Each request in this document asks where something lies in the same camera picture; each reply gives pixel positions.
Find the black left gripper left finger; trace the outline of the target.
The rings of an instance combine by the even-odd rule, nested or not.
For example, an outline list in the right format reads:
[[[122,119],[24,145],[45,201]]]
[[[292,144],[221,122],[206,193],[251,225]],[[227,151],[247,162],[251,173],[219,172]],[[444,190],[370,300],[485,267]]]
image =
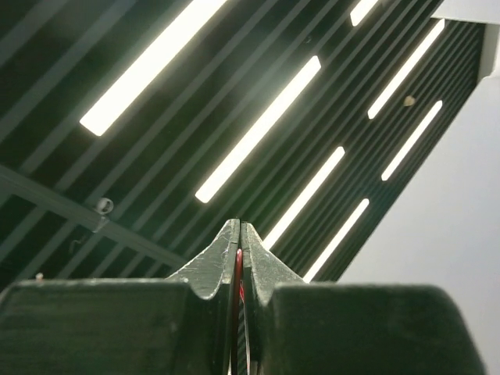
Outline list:
[[[1,295],[4,374],[234,374],[239,222],[166,278],[24,280]]]

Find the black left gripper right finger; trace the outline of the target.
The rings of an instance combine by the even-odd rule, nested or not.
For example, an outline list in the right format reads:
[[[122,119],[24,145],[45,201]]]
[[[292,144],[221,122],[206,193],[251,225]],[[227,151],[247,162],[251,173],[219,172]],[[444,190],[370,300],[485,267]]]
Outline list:
[[[439,287],[307,283],[241,225],[250,374],[483,374]]]

